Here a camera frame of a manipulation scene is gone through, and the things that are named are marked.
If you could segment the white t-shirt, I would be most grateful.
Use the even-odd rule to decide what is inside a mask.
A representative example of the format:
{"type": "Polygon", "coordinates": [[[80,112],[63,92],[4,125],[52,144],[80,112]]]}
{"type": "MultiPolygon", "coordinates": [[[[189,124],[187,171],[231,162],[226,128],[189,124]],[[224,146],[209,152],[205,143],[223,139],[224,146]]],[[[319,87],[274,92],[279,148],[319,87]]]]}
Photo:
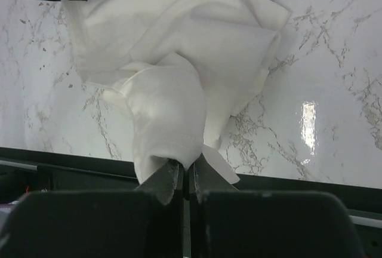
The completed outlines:
{"type": "Polygon", "coordinates": [[[258,95],[291,13],[271,0],[65,2],[82,81],[133,121],[139,182],[167,161],[203,155],[231,184],[219,154],[229,118],[258,95]]]}

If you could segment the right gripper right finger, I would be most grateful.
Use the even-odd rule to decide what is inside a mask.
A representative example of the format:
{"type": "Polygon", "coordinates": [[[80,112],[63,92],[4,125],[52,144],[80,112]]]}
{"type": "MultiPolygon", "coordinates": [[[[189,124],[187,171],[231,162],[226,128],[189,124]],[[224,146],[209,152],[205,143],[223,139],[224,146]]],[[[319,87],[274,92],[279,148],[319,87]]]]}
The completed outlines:
{"type": "Polygon", "coordinates": [[[380,257],[381,190],[189,172],[192,257],[380,257]]]}

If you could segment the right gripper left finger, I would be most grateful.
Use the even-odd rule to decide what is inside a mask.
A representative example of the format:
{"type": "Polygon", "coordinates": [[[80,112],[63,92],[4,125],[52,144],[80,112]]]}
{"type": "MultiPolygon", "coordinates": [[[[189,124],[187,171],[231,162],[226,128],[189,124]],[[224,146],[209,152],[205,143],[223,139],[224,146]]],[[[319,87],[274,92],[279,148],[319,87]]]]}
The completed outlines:
{"type": "Polygon", "coordinates": [[[183,167],[133,190],[24,195],[1,229],[2,257],[181,257],[183,167]]]}

